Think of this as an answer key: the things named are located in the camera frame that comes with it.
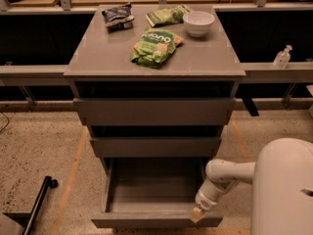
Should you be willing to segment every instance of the white bowl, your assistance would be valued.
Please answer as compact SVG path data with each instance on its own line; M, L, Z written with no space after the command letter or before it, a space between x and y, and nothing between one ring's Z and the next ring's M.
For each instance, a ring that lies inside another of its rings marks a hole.
M183 20L188 33L194 37L202 37L208 33L215 17L208 12L194 11L185 14Z

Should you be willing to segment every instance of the snack bag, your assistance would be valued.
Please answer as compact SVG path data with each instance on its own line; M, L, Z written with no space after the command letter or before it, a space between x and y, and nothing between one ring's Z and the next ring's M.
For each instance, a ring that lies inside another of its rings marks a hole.
M122 29L132 27L135 19L131 15L131 4L127 3L120 7L114 7L102 12L105 17L106 27L109 29Z
M186 5L179 5L173 8L165 8L147 13L146 18L151 27L167 24L179 24L184 22L184 14L192 11L193 10Z
M169 30L149 28L134 45L130 60L139 66L158 68L182 41L182 37Z

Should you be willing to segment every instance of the bottle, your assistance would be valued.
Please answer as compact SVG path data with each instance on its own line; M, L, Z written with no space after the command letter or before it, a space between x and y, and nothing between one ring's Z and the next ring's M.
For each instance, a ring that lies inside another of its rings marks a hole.
M277 69L284 69L288 62L290 61L291 59L291 54L290 54L290 51L292 50L292 47L291 45L286 45L286 48L284 51L280 51L275 60L274 60L274 67L277 68Z

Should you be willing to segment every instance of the pump bottle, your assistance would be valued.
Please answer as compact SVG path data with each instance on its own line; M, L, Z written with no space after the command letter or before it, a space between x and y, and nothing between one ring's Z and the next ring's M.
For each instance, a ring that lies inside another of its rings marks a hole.
M291 45L287 45L284 51L277 54L273 63L276 69L284 69L287 66L291 59L290 50L292 50Z

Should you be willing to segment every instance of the cabinet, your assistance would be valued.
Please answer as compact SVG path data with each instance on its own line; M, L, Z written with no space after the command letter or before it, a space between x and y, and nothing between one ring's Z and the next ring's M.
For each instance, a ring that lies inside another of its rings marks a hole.
M99 228L217 226L220 213L207 213L197 224L189 213L245 75L225 32L218 20L202 39L189 36L182 24L167 26L185 43L160 70L148 69L132 64L129 53L148 26L145 14L159 6L134 6L133 28L114 32L105 29L105 8L99 7L65 72L108 178L94 223ZM214 13L207 5L203 9ZM212 53L216 60L208 63Z

